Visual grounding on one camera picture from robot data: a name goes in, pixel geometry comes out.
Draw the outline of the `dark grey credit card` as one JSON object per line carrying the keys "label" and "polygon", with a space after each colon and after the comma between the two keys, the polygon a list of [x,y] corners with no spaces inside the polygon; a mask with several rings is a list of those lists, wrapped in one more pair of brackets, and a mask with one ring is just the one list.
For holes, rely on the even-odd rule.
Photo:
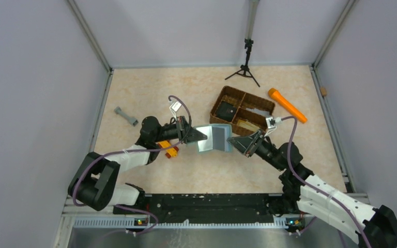
{"label": "dark grey credit card", "polygon": [[226,128],[221,126],[212,127],[212,144],[214,150],[226,151]]}

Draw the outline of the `brown wicker divided basket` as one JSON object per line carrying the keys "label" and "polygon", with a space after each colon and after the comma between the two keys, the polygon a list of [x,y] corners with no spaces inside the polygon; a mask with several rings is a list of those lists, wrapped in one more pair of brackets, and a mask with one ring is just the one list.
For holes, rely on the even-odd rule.
{"label": "brown wicker divided basket", "polygon": [[[232,104],[237,109],[236,114],[231,122],[227,122],[225,120],[216,117],[216,110],[222,101],[226,101]],[[219,96],[217,97],[217,100],[215,101],[210,111],[209,122],[211,124],[215,123],[215,124],[231,125],[232,132],[240,136],[250,135],[253,132],[237,126],[237,121],[239,119],[248,121],[260,127],[261,130],[265,131],[267,128],[265,117],[247,111],[246,108],[250,108],[250,109],[257,108],[259,110],[268,111],[272,115],[275,108],[275,104],[270,100],[253,95],[246,91],[231,86],[224,86],[221,89]]]}

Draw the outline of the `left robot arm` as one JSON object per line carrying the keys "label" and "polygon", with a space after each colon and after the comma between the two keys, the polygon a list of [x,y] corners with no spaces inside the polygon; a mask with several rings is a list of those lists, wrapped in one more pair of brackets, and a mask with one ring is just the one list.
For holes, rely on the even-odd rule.
{"label": "left robot arm", "polygon": [[160,152],[175,148],[174,145],[163,148],[160,142],[178,140],[178,144],[188,144],[207,138],[192,126],[191,117],[173,116],[170,123],[161,125],[155,116],[148,116],[143,119],[140,136],[131,147],[106,154],[88,153],[70,182],[68,195],[78,207],[100,211],[109,205],[125,205],[130,212],[140,213],[145,207],[143,190],[129,183],[117,185],[118,175],[148,165]]}

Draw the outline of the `green card holder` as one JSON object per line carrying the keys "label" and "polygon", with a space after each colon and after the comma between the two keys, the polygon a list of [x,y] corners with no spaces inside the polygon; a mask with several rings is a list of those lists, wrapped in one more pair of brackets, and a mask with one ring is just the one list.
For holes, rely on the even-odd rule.
{"label": "green card holder", "polygon": [[187,146],[195,146],[198,152],[217,150],[232,152],[232,146],[227,139],[232,137],[232,126],[228,124],[208,124],[194,127],[195,130],[205,134],[207,139],[188,143]]}

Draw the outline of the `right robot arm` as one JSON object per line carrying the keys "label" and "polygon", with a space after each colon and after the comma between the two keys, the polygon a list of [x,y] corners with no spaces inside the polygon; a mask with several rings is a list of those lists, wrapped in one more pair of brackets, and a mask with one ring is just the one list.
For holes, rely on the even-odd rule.
{"label": "right robot arm", "polygon": [[230,137],[227,142],[246,157],[257,155],[282,171],[283,208],[298,210],[334,227],[359,247],[397,247],[397,218],[385,205],[376,208],[352,198],[329,185],[302,163],[293,142],[298,121],[294,121],[289,141],[277,148],[261,129],[251,135]]}

